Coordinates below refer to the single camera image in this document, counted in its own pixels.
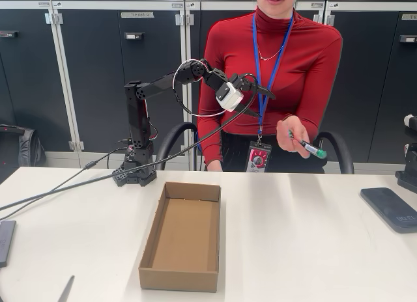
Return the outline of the person's left hand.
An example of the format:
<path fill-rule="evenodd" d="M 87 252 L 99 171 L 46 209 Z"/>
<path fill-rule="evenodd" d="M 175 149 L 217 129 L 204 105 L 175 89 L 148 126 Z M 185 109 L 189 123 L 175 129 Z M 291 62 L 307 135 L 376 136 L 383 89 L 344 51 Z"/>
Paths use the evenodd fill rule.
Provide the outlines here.
<path fill-rule="evenodd" d="M 310 153 L 300 143 L 314 140 L 317 132 L 314 123 L 295 115 L 279 120 L 276 125 L 278 146 L 284 151 L 298 153 L 304 159 L 309 158 Z"/>

